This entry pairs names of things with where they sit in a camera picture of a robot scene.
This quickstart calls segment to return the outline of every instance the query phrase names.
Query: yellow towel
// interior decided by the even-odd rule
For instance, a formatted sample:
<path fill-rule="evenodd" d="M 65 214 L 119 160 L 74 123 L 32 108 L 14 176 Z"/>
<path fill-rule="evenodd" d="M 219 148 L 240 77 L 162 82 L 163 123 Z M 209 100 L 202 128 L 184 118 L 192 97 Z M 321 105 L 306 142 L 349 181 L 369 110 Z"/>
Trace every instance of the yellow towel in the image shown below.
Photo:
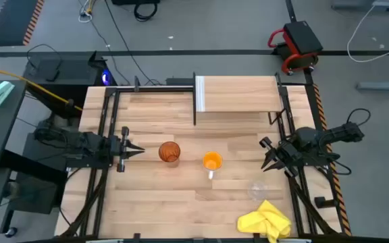
<path fill-rule="evenodd" d="M 238 230 L 266 234 L 269 242 L 276 243 L 278 238 L 289 236 L 290 220 L 265 200 L 257 211 L 238 218 Z"/>

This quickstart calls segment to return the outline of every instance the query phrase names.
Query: blue light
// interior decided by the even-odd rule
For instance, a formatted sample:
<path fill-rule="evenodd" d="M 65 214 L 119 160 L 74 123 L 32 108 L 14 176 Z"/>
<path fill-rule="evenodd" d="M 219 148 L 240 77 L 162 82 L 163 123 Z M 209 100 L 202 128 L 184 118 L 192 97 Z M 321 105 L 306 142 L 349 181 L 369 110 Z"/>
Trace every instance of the blue light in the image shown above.
<path fill-rule="evenodd" d="M 109 70 L 103 70 L 101 73 L 101 81 L 105 86 L 109 86 L 111 84 L 112 76 Z"/>

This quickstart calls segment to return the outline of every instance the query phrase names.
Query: red handle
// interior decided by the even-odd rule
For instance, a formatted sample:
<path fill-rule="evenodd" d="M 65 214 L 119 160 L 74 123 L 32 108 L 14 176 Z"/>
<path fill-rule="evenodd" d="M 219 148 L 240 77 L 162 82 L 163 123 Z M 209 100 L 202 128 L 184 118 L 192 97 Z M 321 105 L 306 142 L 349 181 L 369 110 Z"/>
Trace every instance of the red handle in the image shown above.
<path fill-rule="evenodd" d="M 274 39 L 274 36 L 278 33 L 281 33 L 281 32 L 284 32 L 284 29 L 279 29 L 279 30 L 276 30 L 274 31 L 271 36 L 269 37 L 269 40 L 268 40 L 268 47 L 271 47 L 271 48 L 274 48 L 274 47 L 277 47 L 276 44 L 271 44 L 271 42 L 273 42 L 273 39 Z"/>
<path fill-rule="evenodd" d="M 300 58 L 301 56 L 299 54 L 292 54 L 291 56 L 289 56 L 288 58 L 286 58 L 286 60 L 284 60 L 283 64 L 282 64 L 282 71 L 287 74 L 290 69 L 288 67 L 289 63 L 293 60 L 293 59 L 296 59 L 296 58 Z"/>

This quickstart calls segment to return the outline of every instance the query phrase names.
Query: red device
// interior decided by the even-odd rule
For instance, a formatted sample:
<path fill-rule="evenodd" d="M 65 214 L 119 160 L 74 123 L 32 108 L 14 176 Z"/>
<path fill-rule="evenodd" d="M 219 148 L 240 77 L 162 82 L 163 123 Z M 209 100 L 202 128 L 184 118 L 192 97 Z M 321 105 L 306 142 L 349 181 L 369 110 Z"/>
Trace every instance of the red device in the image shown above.
<path fill-rule="evenodd" d="M 278 33 L 283 33 L 284 43 L 272 44 Z M 274 31 L 268 47 L 274 48 L 274 53 L 282 57 L 282 71 L 288 75 L 305 68 L 312 72 L 318 62 L 317 54 L 323 49 L 306 21 L 285 24 L 283 29 Z"/>

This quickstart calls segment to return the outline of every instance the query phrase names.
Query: white tape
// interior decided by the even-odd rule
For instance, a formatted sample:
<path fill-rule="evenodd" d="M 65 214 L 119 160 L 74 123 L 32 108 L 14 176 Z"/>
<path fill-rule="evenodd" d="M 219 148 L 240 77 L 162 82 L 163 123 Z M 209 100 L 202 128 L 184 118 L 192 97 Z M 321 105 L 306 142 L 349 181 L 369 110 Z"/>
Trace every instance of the white tape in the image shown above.
<path fill-rule="evenodd" d="M 205 77 L 196 76 L 196 111 L 205 111 Z"/>

